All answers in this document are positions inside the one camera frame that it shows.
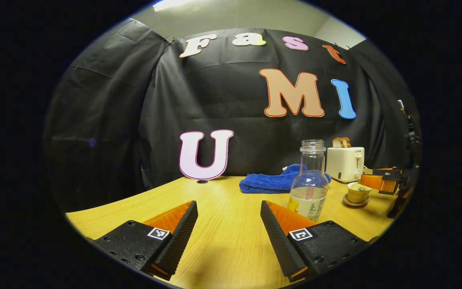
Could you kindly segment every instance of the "orange object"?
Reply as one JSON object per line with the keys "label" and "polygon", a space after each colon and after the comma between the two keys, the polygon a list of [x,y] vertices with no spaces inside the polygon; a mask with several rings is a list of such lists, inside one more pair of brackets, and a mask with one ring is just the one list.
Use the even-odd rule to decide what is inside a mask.
{"label": "orange object", "polygon": [[359,184],[382,192],[393,192],[397,181],[384,181],[382,175],[363,174],[359,180]]}
{"label": "orange object", "polygon": [[179,221],[181,221],[181,218],[183,218],[186,211],[188,210],[188,207],[192,202],[193,201],[188,201],[183,205],[177,206],[166,212],[163,212],[158,216],[148,219],[147,221],[143,222],[143,224],[158,229],[168,230],[171,234],[173,234],[174,230],[179,224]]}
{"label": "orange object", "polygon": [[299,212],[299,211],[297,211],[298,207],[299,207],[299,202],[294,201],[292,199],[292,196],[290,196],[290,198],[288,199],[288,210],[298,213]]}
{"label": "orange object", "polygon": [[308,266],[303,267],[301,270],[293,273],[290,277],[299,279],[308,274]]}
{"label": "orange object", "polygon": [[292,212],[286,209],[283,206],[277,205],[275,203],[271,203],[269,201],[265,201],[268,205],[268,208],[276,218],[277,223],[283,229],[283,232],[286,236],[288,236],[288,232],[293,230],[308,228],[311,226],[317,225],[316,222],[301,216],[295,212]]}
{"label": "orange object", "polygon": [[151,264],[151,267],[152,267],[153,269],[155,269],[155,270],[158,270],[161,274],[168,275],[167,272],[165,272],[163,269],[161,269],[160,267],[158,267],[158,265],[156,265],[156,264],[154,264],[154,263]]}

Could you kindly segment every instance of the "orange letter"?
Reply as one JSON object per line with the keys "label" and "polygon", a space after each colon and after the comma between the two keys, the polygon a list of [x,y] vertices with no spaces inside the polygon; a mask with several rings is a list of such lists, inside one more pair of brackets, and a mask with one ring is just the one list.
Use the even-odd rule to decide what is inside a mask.
{"label": "orange letter", "polygon": [[286,115],[287,110],[281,104],[281,96],[294,115],[299,113],[303,98],[303,115],[309,117],[322,117],[324,115],[318,97],[317,77],[314,74],[299,73],[295,86],[278,69],[262,69],[260,75],[266,79],[268,86],[268,108],[265,109],[267,116],[281,117]]}
{"label": "orange letter", "polygon": [[330,45],[322,45],[322,46],[329,51],[332,58],[336,59],[336,61],[338,61],[339,63],[345,64],[345,60],[343,60],[343,59],[341,59],[339,57],[340,53],[338,51],[336,51],[332,46],[330,46]]}

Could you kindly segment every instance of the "toaster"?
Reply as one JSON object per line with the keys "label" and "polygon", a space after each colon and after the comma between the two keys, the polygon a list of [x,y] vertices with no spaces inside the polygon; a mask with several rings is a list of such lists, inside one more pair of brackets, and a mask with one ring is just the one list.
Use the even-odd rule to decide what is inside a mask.
{"label": "toaster", "polygon": [[328,148],[326,173],[343,183],[359,181],[365,164],[365,148]]}

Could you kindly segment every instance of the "blue letter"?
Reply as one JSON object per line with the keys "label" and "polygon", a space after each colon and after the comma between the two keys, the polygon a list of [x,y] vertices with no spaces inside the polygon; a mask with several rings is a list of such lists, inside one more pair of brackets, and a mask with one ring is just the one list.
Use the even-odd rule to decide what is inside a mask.
{"label": "blue letter", "polygon": [[333,79],[330,81],[338,91],[338,97],[340,98],[340,116],[344,119],[356,118],[356,113],[352,108],[351,97],[349,95],[349,85],[345,81]]}

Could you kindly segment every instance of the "small cup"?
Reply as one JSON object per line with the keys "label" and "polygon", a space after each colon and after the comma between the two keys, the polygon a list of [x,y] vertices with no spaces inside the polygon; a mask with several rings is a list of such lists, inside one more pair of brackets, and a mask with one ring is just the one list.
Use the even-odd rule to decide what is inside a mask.
{"label": "small cup", "polygon": [[367,199],[370,191],[372,190],[372,188],[367,187],[366,185],[361,185],[359,181],[349,183],[347,188],[349,189],[347,192],[347,199],[352,203],[361,203]]}

